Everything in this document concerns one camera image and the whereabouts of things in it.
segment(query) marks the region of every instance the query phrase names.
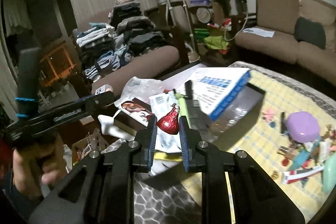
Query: person's hand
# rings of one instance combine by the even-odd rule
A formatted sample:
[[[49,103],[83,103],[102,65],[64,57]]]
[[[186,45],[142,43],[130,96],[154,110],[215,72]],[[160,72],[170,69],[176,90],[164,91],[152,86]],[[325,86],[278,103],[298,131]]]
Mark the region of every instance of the person's hand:
[[[30,199],[40,197],[40,187],[35,183],[29,162],[48,156],[42,165],[42,183],[53,187],[67,174],[63,155],[63,141],[59,135],[52,144],[34,144],[19,151],[14,150],[13,184],[16,189]]]

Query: stack of folded clothes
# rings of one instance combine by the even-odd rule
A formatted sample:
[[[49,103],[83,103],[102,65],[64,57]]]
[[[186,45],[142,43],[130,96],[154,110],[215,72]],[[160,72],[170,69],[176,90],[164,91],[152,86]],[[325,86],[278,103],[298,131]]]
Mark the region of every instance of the stack of folded clothes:
[[[109,18],[110,24],[90,23],[92,28],[77,37],[83,75],[93,82],[127,65],[133,57],[167,45],[135,0],[117,0]]]

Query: red foil-wrapped chocolate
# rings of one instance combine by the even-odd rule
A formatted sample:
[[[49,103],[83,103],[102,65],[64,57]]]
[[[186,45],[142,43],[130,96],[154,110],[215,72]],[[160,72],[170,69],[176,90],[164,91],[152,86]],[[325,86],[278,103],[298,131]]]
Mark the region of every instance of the red foil-wrapped chocolate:
[[[176,104],[172,105],[172,110],[157,121],[157,126],[163,132],[170,135],[177,135],[179,132],[179,113],[180,107]]]

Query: dark pillow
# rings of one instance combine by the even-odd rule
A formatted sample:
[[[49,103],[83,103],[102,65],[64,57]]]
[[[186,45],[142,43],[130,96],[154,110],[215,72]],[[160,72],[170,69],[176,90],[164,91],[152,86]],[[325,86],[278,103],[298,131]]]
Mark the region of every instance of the dark pillow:
[[[312,22],[304,17],[297,19],[294,37],[299,42],[306,41],[323,50],[326,48],[326,33],[322,24]]]

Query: blue cord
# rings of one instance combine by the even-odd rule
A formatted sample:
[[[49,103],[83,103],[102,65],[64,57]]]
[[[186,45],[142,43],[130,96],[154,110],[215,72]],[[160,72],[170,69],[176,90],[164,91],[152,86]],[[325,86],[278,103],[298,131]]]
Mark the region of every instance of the blue cord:
[[[35,99],[30,99],[30,98],[22,98],[22,97],[16,97],[16,101],[26,101],[26,102],[36,102]]]
[[[17,113],[16,116],[17,116],[18,118],[29,118],[28,115],[26,115],[26,114],[20,114],[20,113]]]

